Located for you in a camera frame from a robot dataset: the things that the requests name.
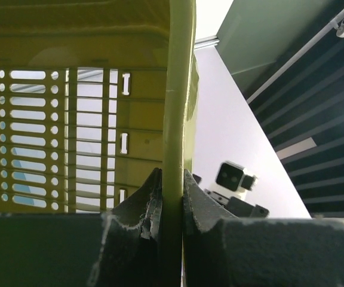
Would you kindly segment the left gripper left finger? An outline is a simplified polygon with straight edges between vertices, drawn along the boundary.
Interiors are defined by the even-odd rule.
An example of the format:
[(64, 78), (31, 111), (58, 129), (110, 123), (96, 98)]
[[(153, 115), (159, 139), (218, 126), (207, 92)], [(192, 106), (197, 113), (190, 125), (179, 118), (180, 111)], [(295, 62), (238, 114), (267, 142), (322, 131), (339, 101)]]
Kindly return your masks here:
[(0, 286), (159, 286), (161, 181), (107, 212), (0, 213)]

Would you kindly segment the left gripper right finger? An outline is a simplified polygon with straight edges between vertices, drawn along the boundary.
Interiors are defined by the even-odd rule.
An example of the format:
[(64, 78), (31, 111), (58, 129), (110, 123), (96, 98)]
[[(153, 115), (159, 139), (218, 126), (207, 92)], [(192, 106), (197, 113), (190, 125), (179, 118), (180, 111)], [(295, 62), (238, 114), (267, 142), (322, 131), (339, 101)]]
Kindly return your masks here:
[(184, 172), (188, 286), (344, 286), (344, 221), (239, 218)]

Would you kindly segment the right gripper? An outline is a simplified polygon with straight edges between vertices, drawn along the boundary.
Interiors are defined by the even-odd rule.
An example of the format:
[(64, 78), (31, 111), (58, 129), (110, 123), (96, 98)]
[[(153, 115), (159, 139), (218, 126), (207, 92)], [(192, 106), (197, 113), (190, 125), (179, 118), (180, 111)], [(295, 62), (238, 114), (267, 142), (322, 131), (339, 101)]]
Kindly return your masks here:
[(244, 201), (244, 196), (252, 191), (257, 182), (255, 175), (245, 175), (241, 185), (231, 195), (226, 196), (219, 191), (200, 189), (196, 187), (191, 190), (192, 210), (198, 216), (209, 219), (210, 217), (218, 218), (238, 217), (238, 218), (267, 218), (269, 210), (261, 205), (249, 204)]

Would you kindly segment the olive slotted basket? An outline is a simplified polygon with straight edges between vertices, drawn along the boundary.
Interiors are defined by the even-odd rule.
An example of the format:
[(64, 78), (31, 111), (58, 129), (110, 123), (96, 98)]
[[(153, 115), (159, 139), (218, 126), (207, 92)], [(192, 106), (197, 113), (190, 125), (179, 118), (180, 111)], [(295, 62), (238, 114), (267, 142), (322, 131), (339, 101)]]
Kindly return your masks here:
[(179, 286), (195, 1), (0, 1), (0, 213), (101, 213), (162, 171), (159, 286)]

